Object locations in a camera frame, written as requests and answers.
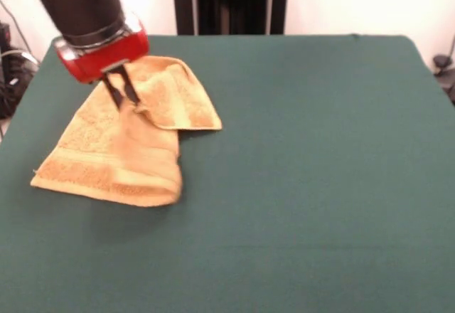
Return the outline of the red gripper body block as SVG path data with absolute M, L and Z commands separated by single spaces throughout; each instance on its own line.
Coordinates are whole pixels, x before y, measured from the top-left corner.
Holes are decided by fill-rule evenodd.
M 77 81 L 91 83 L 111 69 L 146 55 L 149 41 L 139 18 L 128 13 L 124 27 L 110 41 L 77 48 L 58 37 L 53 41 L 53 47 L 60 61 Z

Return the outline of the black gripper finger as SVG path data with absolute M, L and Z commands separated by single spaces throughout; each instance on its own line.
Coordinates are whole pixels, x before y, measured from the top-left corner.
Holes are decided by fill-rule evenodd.
M 115 86 L 113 86 L 113 84 L 111 84 L 107 75 L 102 76 L 102 82 L 105 84 L 105 87 L 107 88 L 107 91 L 112 98 L 116 108 L 120 110 L 123 101 L 121 92 Z
M 131 79 L 125 69 L 120 70 L 120 75 L 124 81 L 124 91 L 125 95 L 129 98 L 131 102 L 135 105 L 139 104 L 139 96 L 137 95 L 134 86 L 132 85 Z

